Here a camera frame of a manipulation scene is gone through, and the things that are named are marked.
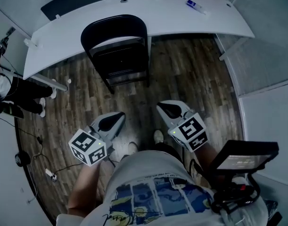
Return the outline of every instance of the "white sneaker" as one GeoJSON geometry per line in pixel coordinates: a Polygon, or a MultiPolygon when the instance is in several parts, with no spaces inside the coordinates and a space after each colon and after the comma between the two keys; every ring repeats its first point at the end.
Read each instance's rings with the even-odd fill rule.
{"type": "Polygon", "coordinates": [[[164,142],[164,135],[160,130],[156,130],[153,134],[155,144],[164,142]]]}
{"type": "Polygon", "coordinates": [[[49,97],[51,97],[52,99],[55,99],[57,96],[57,89],[55,87],[52,87],[52,89],[53,89],[53,93],[49,97]]]}
{"type": "Polygon", "coordinates": [[[130,142],[128,145],[128,154],[132,155],[139,151],[138,145],[136,145],[134,142],[130,142]]]}
{"type": "Polygon", "coordinates": [[[39,114],[39,116],[44,117],[45,116],[45,99],[41,98],[39,101],[39,104],[42,106],[42,112],[39,114]]]}

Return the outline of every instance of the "chair seat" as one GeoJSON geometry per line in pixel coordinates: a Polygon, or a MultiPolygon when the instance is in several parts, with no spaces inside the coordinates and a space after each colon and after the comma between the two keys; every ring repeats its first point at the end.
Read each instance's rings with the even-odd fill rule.
{"type": "Polygon", "coordinates": [[[99,73],[110,79],[145,71],[148,56],[143,44],[132,43],[99,51],[93,55],[93,60],[99,73]]]}

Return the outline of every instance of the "wooden floor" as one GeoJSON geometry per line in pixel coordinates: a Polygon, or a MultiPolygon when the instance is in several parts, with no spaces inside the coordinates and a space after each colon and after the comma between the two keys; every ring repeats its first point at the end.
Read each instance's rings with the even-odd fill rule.
{"type": "MultiPolygon", "coordinates": [[[[80,163],[73,157],[68,141],[79,128],[103,113],[126,113],[122,132],[113,141],[116,151],[112,160],[120,161],[128,154],[127,145],[131,141],[141,148],[153,145],[153,131],[167,131],[156,111],[157,102],[162,100],[181,100],[199,112],[207,126],[210,144],[218,151],[227,140],[242,139],[239,107],[226,66],[218,60],[220,54],[213,37],[183,37],[157,37],[153,41],[149,88],[145,82],[136,82],[115,87],[115,94],[111,95],[84,54],[43,71],[45,76],[62,84],[68,79],[72,83],[67,92],[58,91],[56,99],[47,98],[45,118],[25,112],[25,119],[18,124],[43,138],[43,153],[50,159],[52,171],[80,163]]],[[[180,150],[164,134],[165,141],[180,150]]],[[[20,133],[20,138],[22,148],[30,155],[39,152],[40,145],[33,137],[20,133]]],[[[186,153],[187,168],[191,157],[193,154],[186,153]]],[[[33,162],[33,175],[43,204],[56,218],[59,213],[66,213],[68,197],[82,166],[58,172],[56,183],[44,173],[47,167],[47,160],[39,157],[33,162]]],[[[112,171],[110,162],[102,164],[97,192],[100,199],[112,171]]]]}

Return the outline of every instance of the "desk leg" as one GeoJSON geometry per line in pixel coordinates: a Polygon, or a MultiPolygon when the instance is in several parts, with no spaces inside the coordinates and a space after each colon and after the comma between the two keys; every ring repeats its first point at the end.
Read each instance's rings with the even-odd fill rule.
{"type": "Polygon", "coordinates": [[[249,39],[248,37],[242,37],[242,38],[238,39],[236,43],[234,43],[230,48],[227,49],[227,51],[225,51],[225,53],[223,53],[219,57],[219,60],[222,61],[222,60],[226,59],[227,56],[229,56],[230,54],[234,53],[234,51],[236,49],[238,49],[240,45],[245,43],[248,39],[249,39]]]}
{"type": "Polygon", "coordinates": [[[51,79],[41,75],[41,74],[35,74],[33,76],[31,76],[32,79],[34,80],[37,80],[37,81],[40,81],[44,84],[47,84],[48,86],[51,86],[51,87],[55,87],[59,90],[63,90],[63,91],[67,91],[67,86],[66,85],[63,85],[63,84],[59,84],[57,82],[54,82],[52,81],[51,79]]]}
{"type": "Polygon", "coordinates": [[[152,36],[148,36],[148,56],[149,56],[149,66],[150,66],[150,57],[151,57],[151,41],[152,41],[152,36]]]}

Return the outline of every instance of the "hand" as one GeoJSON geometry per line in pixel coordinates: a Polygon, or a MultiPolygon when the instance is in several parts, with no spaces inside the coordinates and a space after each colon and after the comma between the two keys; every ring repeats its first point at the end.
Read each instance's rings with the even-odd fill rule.
{"type": "Polygon", "coordinates": [[[1,55],[4,55],[4,53],[6,52],[8,45],[5,42],[2,42],[0,44],[1,44],[1,48],[0,48],[0,57],[1,57],[1,55]]]}

